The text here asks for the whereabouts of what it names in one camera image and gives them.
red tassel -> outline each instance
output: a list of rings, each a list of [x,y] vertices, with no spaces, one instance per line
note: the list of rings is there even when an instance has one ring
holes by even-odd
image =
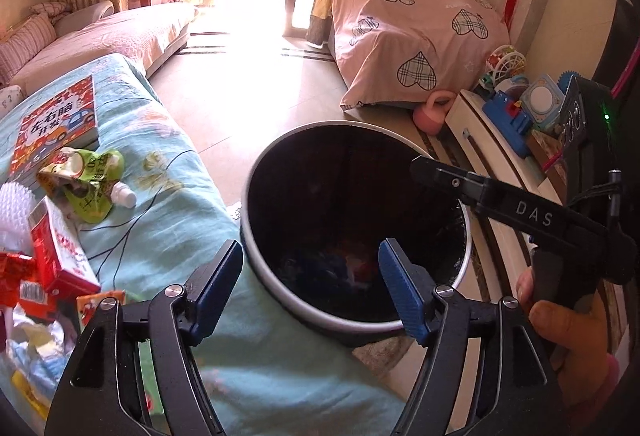
[[[506,23],[509,30],[511,30],[511,20],[513,19],[513,12],[516,9],[516,1],[517,0],[507,0],[504,4],[504,23]]]

book cover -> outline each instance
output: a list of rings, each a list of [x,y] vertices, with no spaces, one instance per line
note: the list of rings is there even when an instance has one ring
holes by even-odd
[[[9,180],[31,187],[36,171],[60,147],[88,147],[98,139],[94,81],[78,81],[26,115],[20,123]]]

pink sleeve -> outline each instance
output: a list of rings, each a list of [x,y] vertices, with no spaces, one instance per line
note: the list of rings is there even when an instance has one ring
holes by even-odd
[[[567,410],[569,422],[574,432],[580,432],[594,420],[618,385],[618,379],[620,377],[618,361],[613,355],[607,355],[607,360],[609,363],[609,374],[600,386],[600,389],[589,400],[574,405]]]

drawer handle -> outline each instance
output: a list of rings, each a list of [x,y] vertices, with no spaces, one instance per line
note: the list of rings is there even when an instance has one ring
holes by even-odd
[[[469,132],[469,130],[466,127],[465,129],[462,130],[462,138],[465,139],[471,146],[471,149],[474,150],[474,153],[476,153],[476,156],[480,159],[480,163],[484,165],[484,169],[486,170],[487,175],[490,178],[497,180],[498,178],[496,177],[494,171],[492,171],[491,166],[489,165],[489,162],[487,161],[486,157],[484,156],[484,153],[482,152],[482,149],[480,149],[480,146],[476,142],[476,139],[473,137],[473,135]]]

pink bedspread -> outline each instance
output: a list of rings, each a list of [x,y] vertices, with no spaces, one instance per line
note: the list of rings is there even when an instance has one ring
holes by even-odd
[[[424,102],[431,90],[471,89],[509,43],[485,0],[333,0],[341,107]]]
[[[27,95],[65,73],[107,54],[123,54],[145,71],[178,37],[198,10],[188,3],[118,12],[54,41],[15,74]]]

